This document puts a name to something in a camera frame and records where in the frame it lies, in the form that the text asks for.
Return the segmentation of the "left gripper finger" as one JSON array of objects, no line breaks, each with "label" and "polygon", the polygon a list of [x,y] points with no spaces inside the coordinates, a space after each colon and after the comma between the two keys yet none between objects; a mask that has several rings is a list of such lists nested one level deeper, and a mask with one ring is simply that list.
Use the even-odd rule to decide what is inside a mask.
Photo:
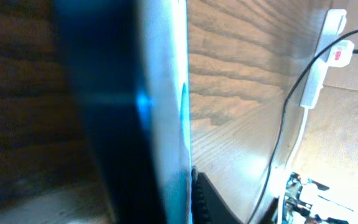
[{"label": "left gripper finger", "polygon": [[242,224],[204,172],[191,171],[191,212],[194,224]]}]

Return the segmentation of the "blue Samsung Galaxy smartphone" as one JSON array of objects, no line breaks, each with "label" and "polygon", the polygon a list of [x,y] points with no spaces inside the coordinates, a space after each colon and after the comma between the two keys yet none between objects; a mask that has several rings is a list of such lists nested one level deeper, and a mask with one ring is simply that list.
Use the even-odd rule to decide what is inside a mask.
[{"label": "blue Samsung Galaxy smartphone", "polygon": [[119,223],[191,223],[187,3],[56,0],[60,58]]}]

